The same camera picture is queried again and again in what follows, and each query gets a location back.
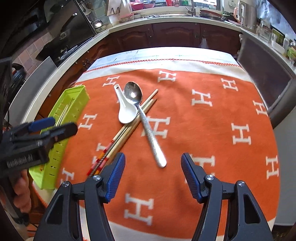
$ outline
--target glass jar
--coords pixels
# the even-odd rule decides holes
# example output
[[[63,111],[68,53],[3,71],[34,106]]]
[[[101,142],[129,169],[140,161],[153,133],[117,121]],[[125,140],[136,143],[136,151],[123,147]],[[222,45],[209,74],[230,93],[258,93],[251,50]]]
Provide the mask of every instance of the glass jar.
[[[288,53],[287,53],[287,57],[289,58],[290,62],[291,62],[291,66],[294,65],[295,60],[296,60],[296,40],[293,40],[288,48]]]
[[[271,38],[271,28],[270,22],[267,20],[261,20],[260,29],[259,29],[259,37],[265,41],[266,43],[270,43]]]

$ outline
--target metal spoon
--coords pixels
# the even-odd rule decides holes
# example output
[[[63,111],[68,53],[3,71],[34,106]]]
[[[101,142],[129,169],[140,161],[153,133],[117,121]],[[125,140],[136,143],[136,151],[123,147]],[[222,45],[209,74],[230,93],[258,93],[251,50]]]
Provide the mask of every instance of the metal spoon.
[[[153,134],[149,121],[140,106],[143,96],[141,88],[135,82],[128,82],[124,87],[124,94],[126,98],[139,110],[140,118],[143,123],[144,130],[146,132],[157,165],[161,168],[165,167],[167,164],[165,156]]]

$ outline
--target green plastic basket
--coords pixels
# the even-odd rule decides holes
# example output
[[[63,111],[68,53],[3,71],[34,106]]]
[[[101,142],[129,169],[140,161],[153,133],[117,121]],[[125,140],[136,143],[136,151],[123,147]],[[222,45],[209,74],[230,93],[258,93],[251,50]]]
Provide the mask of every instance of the green plastic basket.
[[[55,103],[49,117],[54,117],[56,124],[76,122],[89,101],[85,86],[66,89]],[[49,162],[31,167],[29,173],[40,189],[55,189],[59,167],[68,139],[54,145],[48,154]]]

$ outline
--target table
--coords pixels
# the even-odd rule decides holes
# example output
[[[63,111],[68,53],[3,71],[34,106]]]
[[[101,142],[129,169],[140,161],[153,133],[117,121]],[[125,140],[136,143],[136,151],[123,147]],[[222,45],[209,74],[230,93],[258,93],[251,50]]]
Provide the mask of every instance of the table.
[[[279,199],[276,142],[264,104],[248,74],[231,55],[214,50],[164,47],[98,59],[78,80],[90,96],[68,142],[57,187],[84,181],[96,156],[121,128],[113,90],[136,81],[146,99],[156,88],[147,116],[167,158],[156,166],[140,124],[121,150],[126,168],[115,198],[105,205],[115,240],[191,240],[201,212],[181,170],[181,154],[221,181],[244,180],[272,228]],[[34,188],[44,204],[54,191]],[[227,203],[218,239],[223,240]],[[84,208],[83,237],[89,240]]]

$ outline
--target wooden cabinet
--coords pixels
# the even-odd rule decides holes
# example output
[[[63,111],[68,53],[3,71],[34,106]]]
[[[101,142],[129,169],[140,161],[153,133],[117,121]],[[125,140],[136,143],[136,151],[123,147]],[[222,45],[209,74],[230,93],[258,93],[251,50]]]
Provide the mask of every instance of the wooden cabinet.
[[[198,47],[200,24],[169,22],[153,24],[153,47]]]
[[[151,38],[153,38],[151,24],[120,30],[110,36],[115,39],[114,43],[118,44],[120,52],[153,47],[151,45]]]
[[[201,38],[207,40],[210,49],[237,54],[240,50],[239,32],[215,25],[201,24]]]
[[[43,118],[47,117],[63,91],[74,86],[78,78],[92,65],[93,62],[95,62],[98,58],[117,52],[118,50],[112,44],[109,36],[91,47],[64,73],[64,75],[56,83],[43,102],[38,114]]]
[[[30,197],[31,197],[31,203],[32,203],[32,208],[29,213],[30,222],[33,224],[38,224],[45,212],[45,207],[43,206],[43,204],[39,200],[38,196],[36,195],[36,193],[32,187],[33,179],[30,176],[29,172],[28,172],[28,177],[29,177],[29,189],[31,192]]]

